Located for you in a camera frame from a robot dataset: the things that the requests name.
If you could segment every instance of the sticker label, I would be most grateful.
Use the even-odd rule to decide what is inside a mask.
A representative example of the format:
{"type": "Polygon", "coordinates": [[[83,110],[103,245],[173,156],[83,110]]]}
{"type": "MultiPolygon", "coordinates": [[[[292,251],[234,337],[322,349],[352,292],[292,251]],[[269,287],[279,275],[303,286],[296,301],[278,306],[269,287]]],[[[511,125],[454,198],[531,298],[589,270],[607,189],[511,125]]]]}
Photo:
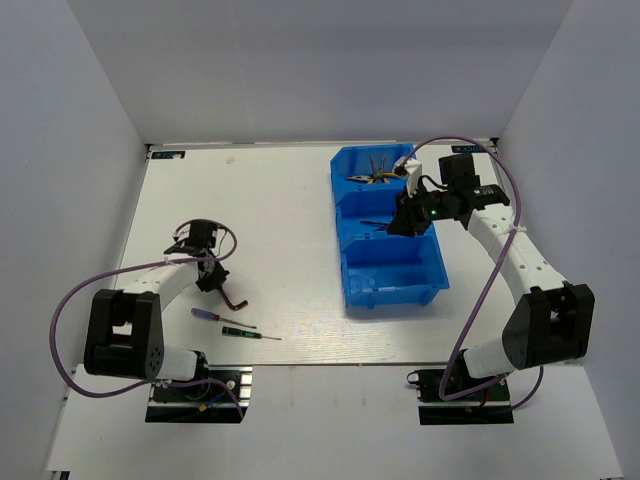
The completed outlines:
{"type": "Polygon", "coordinates": [[[453,153],[484,153],[484,150],[477,145],[452,145],[453,153]]]}
{"type": "Polygon", "coordinates": [[[156,159],[168,160],[172,158],[184,158],[185,153],[186,152],[184,150],[172,151],[172,152],[153,152],[151,154],[151,159],[152,160],[156,160],[156,159]]]}
{"type": "Polygon", "coordinates": [[[475,193],[476,196],[491,195],[491,194],[495,193],[495,190],[494,190],[492,185],[484,185],[482,187],[474,188],[473,189],[473,193],[475,193]]]}

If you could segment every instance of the red-handled screwdriver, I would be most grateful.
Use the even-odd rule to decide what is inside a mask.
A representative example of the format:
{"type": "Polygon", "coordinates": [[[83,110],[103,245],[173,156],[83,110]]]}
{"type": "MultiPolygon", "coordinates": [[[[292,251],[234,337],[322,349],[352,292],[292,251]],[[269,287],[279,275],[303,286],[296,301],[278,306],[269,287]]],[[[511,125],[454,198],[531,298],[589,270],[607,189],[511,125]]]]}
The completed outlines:
{"type": "Polygon", "coordinates": [[[201,308],[192,308],[191,315],[196,318],[201,318],[202,320],[213,320],[214,322],[231,323],[232,325],[240,325],[241,327],[258,328],[254,325],[245,325],[244,323],[236,322],[235,320],[229,320],[228,318],[221,317],[217,313],[208,312],[207,310],[202,310],[201,308]]]}

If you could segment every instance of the tool in bin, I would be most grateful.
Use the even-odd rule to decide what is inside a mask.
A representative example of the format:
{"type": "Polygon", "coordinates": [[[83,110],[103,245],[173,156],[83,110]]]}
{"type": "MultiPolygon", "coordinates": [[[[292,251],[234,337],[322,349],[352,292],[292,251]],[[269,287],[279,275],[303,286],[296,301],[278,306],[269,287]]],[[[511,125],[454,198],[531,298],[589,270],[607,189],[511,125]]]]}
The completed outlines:
{"type": "Polygon", "coordinates": [[[266,335],[262,335],[258,332],[247,332],[246,330],[240,330],[239,328],[232,327],[222,327],[222,334],[229,337],[255,338],[256,340],[260,338],[268,338],[269,340],[282,340],[278,337],[267,337],[266,335]]]}
{"type": "Polygon", "coordinates": [[[393,172],[384,171],[385,157],[382,157],[382,165],[379,169],[376,167],[376,162],[373,161],[373,157],[369,157],[369,160],[371,161],[371,170],[373,171],[371,175],[352,175],[347,177],[347,180],[372,184],[376,183],[378,180],[384,183],[389,183],[389,178],[402,178],[400,175],[393,172]]]}
{"type": "Polygon", "coordinates": [[[387,229],[389,226],[388,223],[384,222],[374,222],[373,220],[360,220],[362,225],[368,225],[370,227],[378,227],[374,230],[374,232],[382,232],[387,229]]]}
{"type": "Polygon", "coordinates": [[[230,320],[228,318],[221,317],[217,313],[209,312],[207,310],[202,310],[201,308],[192,308],[191,315],[193,315],[196,318],[200,318],[202,320],[213,320],[214,322],[230,323],[232,325],[239,325],[241,327],[258,328],[255,325],[246,325],[244,323],[236,322],[235,320],[230,320]]]}

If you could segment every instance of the white cable tie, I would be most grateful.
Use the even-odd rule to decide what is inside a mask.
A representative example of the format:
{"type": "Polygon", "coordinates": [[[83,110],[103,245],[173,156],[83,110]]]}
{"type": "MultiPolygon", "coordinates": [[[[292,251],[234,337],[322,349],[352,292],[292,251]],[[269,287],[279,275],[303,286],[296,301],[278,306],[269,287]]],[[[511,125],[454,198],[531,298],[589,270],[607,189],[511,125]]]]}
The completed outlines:
{"type": "Polygon", "coordinates": [[[517,233],[527,233],[527,227],[523,227],[520,225],[514,225],[513,223],[509,224],[509,228],[507,228],[500,235],[508,235],[512,230],[515,230],[517,233]]]}
{"type": "Polygon", "coordinates": [[[169,388],[171,385],[171,380],[158,380],[154,383],[156,388],[169,388]]]}
{"type": "Polygon", "coordinates": [[[176,265],[177,265],[177,263],[172,262],[172,261],[169,259],[169,255],[165,255],[164,257],[162,257],[162,259],[164,260],[164,264],[165,264],[165,265],[173,265],[173,266],[176,266],[176,265]]]}

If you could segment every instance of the pliers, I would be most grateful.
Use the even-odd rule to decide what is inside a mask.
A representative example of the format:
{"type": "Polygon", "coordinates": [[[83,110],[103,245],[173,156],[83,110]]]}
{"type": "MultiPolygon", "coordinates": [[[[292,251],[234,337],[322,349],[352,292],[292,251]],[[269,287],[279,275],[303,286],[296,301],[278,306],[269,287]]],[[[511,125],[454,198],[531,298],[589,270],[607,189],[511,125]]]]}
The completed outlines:
{"type": "Polygon", "coordinates": [[[389,178],[402,178],[400,175],[396,175],[393,172],[384,171],[385,157],[382,157],[382,166],[380,169],[376,167],[376,162],[373,161],[373,157],[369,157],[369,160],[371,161],[371,169],[373,170],[371,175],[353,175],[351,177],[347,177],[347,180],[371,184],[376,183],[378,180],[384,183],[389,183],[389,178]]]}

